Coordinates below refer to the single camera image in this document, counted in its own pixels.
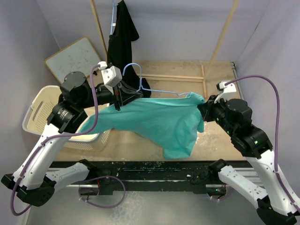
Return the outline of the teal t shirt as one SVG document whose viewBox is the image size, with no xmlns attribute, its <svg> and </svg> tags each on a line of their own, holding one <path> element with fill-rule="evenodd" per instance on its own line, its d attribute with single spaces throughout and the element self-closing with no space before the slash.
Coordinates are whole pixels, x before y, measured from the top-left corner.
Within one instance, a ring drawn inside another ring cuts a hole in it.
<svg viewBox="0 0 300 225">
<path fill-rule="evenodd" d="M 109 129 L 133 131 L 163 148 L 167 159 L 191 155 L 204 121 L 197 108 L 203 96 L 194 92 L 182 98 L 139 98 L 119 111 L 113 105 L 90 116 L 79 132 L 97 134 Z"/>
</svg>

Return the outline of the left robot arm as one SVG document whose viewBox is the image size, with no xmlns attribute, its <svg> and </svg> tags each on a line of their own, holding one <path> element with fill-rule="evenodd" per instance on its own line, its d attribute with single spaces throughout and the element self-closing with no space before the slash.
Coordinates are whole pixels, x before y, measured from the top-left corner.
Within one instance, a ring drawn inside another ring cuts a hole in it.
<svg viewBox="0 0 300 225">
<path fill-rule="evenodd" d="M 31 206 L 42 206 L 53 194 L 70 184 L 84 181 L 91 184 L 100 178 L 100 169 L 86 159 L 56 172 L 48 169 L 63 145 L 73 136 L 80 136 L 77 131 L 87 118 L 86 108 L 112 103 L 116 109 L 143 97 L 138 91 L 122 81 L 108 90 L 104 84 L 94 85 L 84 73 L 76 71 L 66 75 L 60 85 L 61 94 L 58 103 L 52 109 L 45 128 L 34 149 L 14 173 L 5 174 L 1 183 L 12 190 L 10 210 L 20 216 L 28 209 L 16 212 L 14 199 L 18 197 Z"/>
</svg>

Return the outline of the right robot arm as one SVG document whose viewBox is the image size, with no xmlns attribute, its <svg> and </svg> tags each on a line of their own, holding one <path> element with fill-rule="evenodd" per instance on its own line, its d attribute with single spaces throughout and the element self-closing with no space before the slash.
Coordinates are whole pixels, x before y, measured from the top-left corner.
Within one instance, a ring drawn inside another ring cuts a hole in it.
<svg viewBox="0 0 300 225">
<path fill-rule="evenodd" d="M 251 164 L 262 187 L 239 174 L 228 162 L 219 159 L 209 165 L 208 177 L 213 183 L 225 183 L 245 197 L 266 225 L 294 225 L 299 216 L 299 197 L 275 165 L 275 152 L 267 134 L 252 124 L 252 109 L 242 99 L 220 99 L 210 96 L 198 105 L 205 122 L 216 122 L 230 137 L 231 143 Z"/>
</svg>

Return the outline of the light blue wire hanger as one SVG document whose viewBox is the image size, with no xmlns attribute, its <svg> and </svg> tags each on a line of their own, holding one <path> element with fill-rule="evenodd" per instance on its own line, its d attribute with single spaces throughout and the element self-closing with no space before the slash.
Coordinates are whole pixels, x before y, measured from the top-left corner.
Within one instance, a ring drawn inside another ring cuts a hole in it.
<svg viewBox="0 0 300 225">
<path fill-rule="evenodd" d="M 124 69 L 123 69 L 123 72 L 122 72 L 122 76 L 125 75 L 125 72 L 126 72 L 126 69 L 129 67 L 129 66 L 138 66 L 139 67 L 139 70 L 140 70 L 140 75 L 139 75 L 139 89 L 137 90 L 137 92 L 139 92 L 140 90 L 146 90 L 146 91 L 151 91 L 151 92 L 160 92 L 160 93 L 170 93 L 170 94 L 175 94 L 177 96 L 183 96 L 183 95 L 188 95 L 190 92 L 183 92 L 181 94 L 175 92 L 175 91 L 166 91 L 166 90 L 154 90 L 154 89 L 147 89 L 147 88 L 144 88 L 143 87 L 143 84 L 142 84 L 142 80 L 143 80 L 143 70 L 142 70 L 142 67 L 138 64 L 138 63 L 128 63 Z"/>
</svg>

